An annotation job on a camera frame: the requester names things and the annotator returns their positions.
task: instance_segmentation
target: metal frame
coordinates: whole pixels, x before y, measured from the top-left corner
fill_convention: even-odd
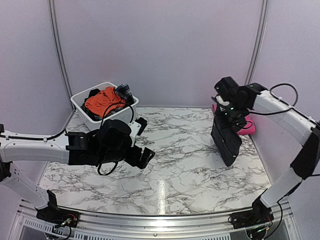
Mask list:
[[[269,0],[262,0],[258,30],[256,33],[256,39],[255,39],[254,49],[251,57],[251,62],[250,62],[249,69],[248,69],[245,83],[244,83],[245,85],[248,85],[249,83],[251,83],[255,73],[255,68],[256,68],[258,56],[262,47],[263,38],[265,34],[265,29],[266,29],[268,8],[269,8]]]
[[[283,219],[286,221],[287,228],[291,231],[290,240],[299,240],[296,234],[292,232],[295,228],[292,224],[293,214],[287,201],[283,201]],[[164,216],[146,216],[146,215],[123,215],[91,212],[85,210],[77,210],[81,216],[79,218],[78,227],[73,229],[71,240],[91,239],[95,236],[97,239],[103,240],[130,240],[130,239],[179,239],[179,240],[202,240],[214,239],[217,236],[227,236],[241,229],[233,229],[228,223],[231,213],[238,212],[243,209],[223,211],[216,213],[205,213],[197,215],[164,215]],[[280,208],[272,207],[274,215],[274,223],[280,220]],[[47,226],[47,232],[50,233],[51,223],[45,223],[36,218],[36,210],[25,200],[22,200],[12,225],[9,240],[19,239],[25,221],[33,221],[38,224]]]
[[[57,55],[57,60],[59,64],[59,68],[61,71],[61,76],[63,80],[63,85],[66,91],[66,94],[68,96],[69,104],[71,106],[72,110],[75,110],[75,106],[72,104],[70,98],[72,97],[73,93],[71,90],[71,85],[69,81],[69,76],[67,73],[67,68],[65,65],[65,60],[62,52],[60,37],[59,37],[59,31],[58,31],[58,22],[57,22],[57,15],[56,15],[56,6],[54,0],[48,0],[48,7],[49,7],[49,15],[50,15],[50,22],[51,22],[51,28],[53,33],[53,41],[55,46],[55,51]]]

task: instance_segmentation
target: plaid cloth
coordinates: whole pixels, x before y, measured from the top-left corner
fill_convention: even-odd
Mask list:
[[[119,85],[115,90],[114,90],[115,94],[119,95],[122,99],[125,99],[125,102],[129,105],[132,105],[133,103],[135,103],[135,100],[133,98],[132,92],[130,90],[130,87],[128,84],[124,83]],[[98,92],[95,92],[94,95],[91,95],[92,92],[90,92],[89,98],[96,95]],[[100,121],[102,120],[102,117],[94,114],[93,112],[91,112],[88,108],[85,107],[85,103],[87,101],[87,98],[84,100],[84,103],[81,106],[81,109],[89,116],[89,118],[91,118],[93,121]],[[112,114],[115,114],[119,111],[121,111],[122,109],[125,109],[127,106],[124,107],[117,107],[116,109],[110,111],[106,117],[111,116]]]
[[[119,85],[115,90],[115,94],[119,95],[121,98],[125,99],[125,102],[129,105],[135,103],[135,100],[132,96],[132,92],[128,84],[124,83]]]

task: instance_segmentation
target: black mount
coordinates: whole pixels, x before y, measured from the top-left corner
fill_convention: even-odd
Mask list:
[[[229,222],[234,229],[247,228],[273,221],[274,215],[270,207],[266,207],[260,196],[252,203],[252,210],[235,212],[230,215]]]
[[[139,169],[145,169],[149,161],[155,156],[155,152],[145,147],[142,152],[142,148],[134,145],[125,154],[124,161],[130,164],[132,167],[138,167]]]
[[[0,124],[0,134],[5,132],[5,126],[1,123]]]
[[[138,136],[140,136],[148,124],[147,120],[145,120],[143,117],[139,117],[139,119],[136,119],[135,122],[141,125],[141,128],[137,134]]]
[[[0,183],[5,179],[5,178],[10,178],[11,173],[10,173],[10,164],[12,162],[0,162]]]
[[[252,110],[257,95],[267,90],[259,83],[239,86],[230,76],[222,78],[214,88],[223,101],[230,102],[233,107],[242,112],[248,111],[247,108]]]
[[[61,224],[67,219],[71,219],[72,221],[68,225],[72,228],[76,228],[79,221],[79,212],[59,208],[56,195],[50,190],[47,190],[47,193],[49,195],[48,206],[43,209],[36,209],[36,218],[54,224]]]
[[[306,180],[314,173],[319,163],[320,129],[318,128],[318,126],[316,128],[311,128],[310,136],[302,146],[302,149],[300,150],[298,155],[290,164],[290,167],[294,170],[294,172],[303,180]]]

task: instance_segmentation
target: clothing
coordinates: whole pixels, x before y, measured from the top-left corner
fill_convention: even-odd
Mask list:
[[[114,89],[114,93],[121,97],[121,100],[122,100],[121,102],[122,103],[126,103],[128,105],[132,105],[135,102],[135,100],[133,98],[133,95],[132,95],[132,92],[131,92],[128,84],[121,84],[116,89],[114,87],[109,87],[109,88],[113,88]],[[88,115],[88,117],[91,118],[93,121],[97,121],[97,122],[102,120],[102,116],[100,116],[98,114],[95,114],[89,108],[87,108],[86,107],[86,102],[87,102],[88,99],[98,95],[100,92],[103,92],[103,91],[100,91],[98,88],[91,90],[90,93],[89,93],[88,98],[84,99],[84,103],[81,106],[81,109]],[[108,110],[104,117],[109,117],[112,114],[115,114],[115,113],[117,113],[117,112],[119,112],[122,109],[127,107],[124,104],[116,104],[114,106],[115,106],[115,108],[110,107],[111,110]]]
[[[126,100],[115,93],[114,86],[108,86],[97,95],[88,98],[84,106],[93,114],[103,118],[118,107],[124,107]]]
[[[126,104],[132,105],[135,100],[132,96],[132,92],[128,84],[124,83],[119,85],[115,90],[115,94],[119,95],[121,98],[125,99]]]

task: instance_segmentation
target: laundry basket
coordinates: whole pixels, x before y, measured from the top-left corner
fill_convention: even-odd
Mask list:
[[[105,90],[106,87],[117,87],[111,82],[103,82],[101,84],[98,84],[96,86],[93,86],[91,88],[88,88],[82,92],[79,92],[71,97],[71,102],[75,105],[76,109],[79,112],[80,119],[84,122],[84,124],[91,130],[96,130],[100,127],[101,120],[100,121],[93,121],[82,109],[81,106],[84,103],[85,99],[89,96],[89,93],[93,89],[100,89]],[[134,111],[133,119],[135,119],[136,116],[136,108],[137,104],[139,103],[139,99],[133,96],[134,103],[131,105]],[[125,109],[122,109],[121,111],[118,111],[111,116],[106,117],[103,119],[103,121],[106,121],[108,119],[119,119],[122,120],[125,123],[129,123],[132,117],[132,111],[130,107],[126,107]]]

